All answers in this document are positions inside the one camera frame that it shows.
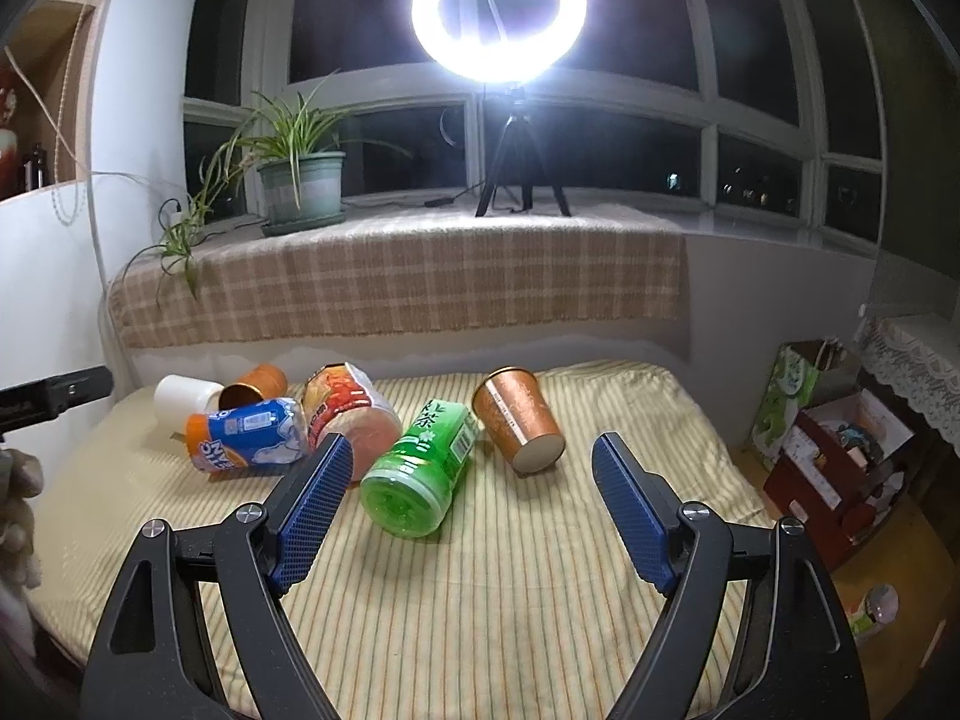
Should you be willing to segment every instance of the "gift bag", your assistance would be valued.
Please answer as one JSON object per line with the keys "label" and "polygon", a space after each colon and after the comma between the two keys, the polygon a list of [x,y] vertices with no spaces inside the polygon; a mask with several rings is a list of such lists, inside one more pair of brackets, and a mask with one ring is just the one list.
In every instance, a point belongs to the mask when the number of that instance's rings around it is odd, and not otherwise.
{"label": "gift bag", "polygon": [[771,469],[800,409],[856,391],[860,360],[840,341],[784,343],[757,412],[751,440]]}

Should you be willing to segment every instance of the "orange can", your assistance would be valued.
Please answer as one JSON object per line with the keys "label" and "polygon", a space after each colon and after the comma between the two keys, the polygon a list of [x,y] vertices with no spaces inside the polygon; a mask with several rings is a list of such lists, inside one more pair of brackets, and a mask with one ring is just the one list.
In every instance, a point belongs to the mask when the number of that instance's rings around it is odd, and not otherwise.
{"label": "orange can", "polygon": [[276,365],[258,365],[220,393],[220,410],[252,406],[263,400],[285,397],[287,377]]}
{"label": "orange can", "polygon": [[472,405],[517,473],[552,466],[566,448],[557,420],[529,370],[505,367],[491,373],[474,392]]}

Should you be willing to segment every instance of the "window glass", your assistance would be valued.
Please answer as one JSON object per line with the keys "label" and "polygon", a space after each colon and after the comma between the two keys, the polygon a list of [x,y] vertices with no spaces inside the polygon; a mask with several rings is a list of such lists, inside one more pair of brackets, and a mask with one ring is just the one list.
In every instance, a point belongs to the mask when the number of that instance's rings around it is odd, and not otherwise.
{"label": "window glass", "polygon": [[[296,0],[290,79],[429,61],[410,23],[412,0]],[[508,36],[552,22],[558,0],[494,0]],[[451,34],[498,39],[487,0],[443,0]],[[560,65],[697,88],[686,0],[589,0],[587,23]]]}
{"label": "window glass", "polygon": [[[186,188],[190,196],[197,194],[203,188],[200,179],[200,168],[205,166],[214,152],[229,141],[233,134],[233,127],[222,124],[184,123],[184,158],[186,162]],[[243,182],[224,191],[219,199],[214,201],[207,221],[216,221],[220,218],[238,217],[247,211],[247,201],[244,196]]]}
{"label": "window glass", "polygon": [[697,89],[686,0],[587,0],[587,23],[560,66]]}
{"label": "window glass", "polygon": [[831,167],[827,179],[827,227],[877,242],[880,235],[880,189],[876,173]]}
{"label": "window glass", "polygon": [[707,0],[720,95],[784,122],[800,120],[779,0]]}
{"label": "window glass", "polygon": [[791,217],[800,213],[800,162],[723,134],[719,159],[717,202]]}
{"label": "window glass", "polygon": [[460,105],[352,116],[343,123],[341,136],[347,153],[344,196],[467,186]]}
{"label": "window glass", "polygon": [[240,104],[247,0],[196,0],[187,49],[189,98]]}
{"label": "window glass", "polygon": [[829,147],[880,159],[880,119],[870,56],[853,0],[806,0],[827,96]]}
{"label": "window glass", "polygon": [[[506,100],[487,99],[488,170],[509,113]],[[562,105],[536,106],[530,119],[552,177],[565,187],[700,194],[700,131],[694,127]],[[520,159],[512,148],[499,183],[517,186],[521,179]],[[546,183],[537,166],[534,185]]]}
{"label": "window glass", "polygon": [[[412,2],[296,0],[290,46],[291,83],[318,79],[336,70],[430,61],[416,40],[410,20]],[[457,1],[443,2],[450,28],[452,23],[459,23]]]}

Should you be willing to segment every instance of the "plaid cloth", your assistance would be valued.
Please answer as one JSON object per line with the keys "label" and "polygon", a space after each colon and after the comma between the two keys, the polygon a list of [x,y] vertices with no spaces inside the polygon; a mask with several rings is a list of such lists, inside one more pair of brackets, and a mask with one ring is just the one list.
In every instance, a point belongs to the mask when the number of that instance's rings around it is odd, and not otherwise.
{"label": "plaid cloth", "polygon": [[129,348],[675,319],[683,235],[623,206],[576,214],[392,209],[278,238],[240,229],[197,248],[197,299],[142,260],[109,308]]}

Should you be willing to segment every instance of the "green tea bottle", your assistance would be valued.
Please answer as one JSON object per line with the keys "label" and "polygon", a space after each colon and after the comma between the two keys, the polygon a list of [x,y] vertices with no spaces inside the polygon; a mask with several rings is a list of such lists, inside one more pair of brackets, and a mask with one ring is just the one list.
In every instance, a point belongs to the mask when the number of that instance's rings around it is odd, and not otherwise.
{"label": "green tea bottle", "polygon": [[462,403],[429,400],[360,483],[360,502],[387,533],[419,538],[440,527],[473,448],[477,422]]}

